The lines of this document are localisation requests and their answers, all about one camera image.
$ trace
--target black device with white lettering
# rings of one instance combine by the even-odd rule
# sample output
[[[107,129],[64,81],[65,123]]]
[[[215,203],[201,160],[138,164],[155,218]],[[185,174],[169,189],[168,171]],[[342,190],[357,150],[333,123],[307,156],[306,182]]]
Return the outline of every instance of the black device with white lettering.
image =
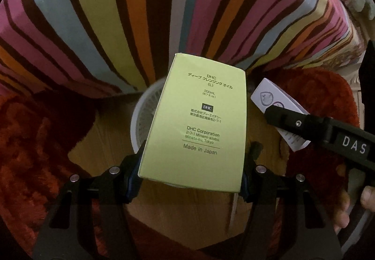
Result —
[[[346,158],[348,168],[375,176],[375,136],[330,117],[317,117],[270,106],[264,113],[267,123]]]

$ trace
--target small screw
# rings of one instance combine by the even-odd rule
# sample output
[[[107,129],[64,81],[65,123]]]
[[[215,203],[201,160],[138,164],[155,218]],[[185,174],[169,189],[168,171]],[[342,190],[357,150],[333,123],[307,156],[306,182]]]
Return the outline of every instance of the small screw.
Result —
[[[297,181],[304,181],[306,178],[302,174],[297,174],[296,179],[297,179]]]
[[[73,174],[71,176],[71,182],[75,183],[78,180],[79,180],[79,175],[78,174]]]
[[[256,166],[255,170],[256,170],[256,172],[259,172],[259,173],[266,173],[267,168],[265,166],[258,165],[258,166]]]
[[[109,170],[109,173],[110,174],[117,174],[120,172],[120,169],[117,167],[117,166],[114,166],[112,167],[110,170]]]

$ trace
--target black logo square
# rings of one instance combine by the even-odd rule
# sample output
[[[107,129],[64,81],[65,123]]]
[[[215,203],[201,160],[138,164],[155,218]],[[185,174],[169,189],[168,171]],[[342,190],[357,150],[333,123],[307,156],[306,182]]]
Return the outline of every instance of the black logo square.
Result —
[[[213,112],[213,105],[208,105],[206,103],[202,103],[202,110]]]

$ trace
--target drop-shaped icon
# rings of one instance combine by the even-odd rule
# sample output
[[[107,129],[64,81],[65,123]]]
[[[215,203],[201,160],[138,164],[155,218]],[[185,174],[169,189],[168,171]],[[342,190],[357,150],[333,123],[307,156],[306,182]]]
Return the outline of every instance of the drop-shaped icon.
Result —
[[[269,106],[273,102],[273,94],[271,92],[260,93],[260,100],[264,106]]]

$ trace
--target fingernail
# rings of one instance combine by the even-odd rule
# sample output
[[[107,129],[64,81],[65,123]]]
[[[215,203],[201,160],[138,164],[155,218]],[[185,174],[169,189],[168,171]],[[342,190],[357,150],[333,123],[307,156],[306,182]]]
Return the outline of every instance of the fingernail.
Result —
[[[370,196],[371,196],[371,187],[370,186],[366,186],[364,189],[363,189],[363,192],[362,192],[362,195],[361,195],[361,203],[362,205],[366,205],[370,199]]]

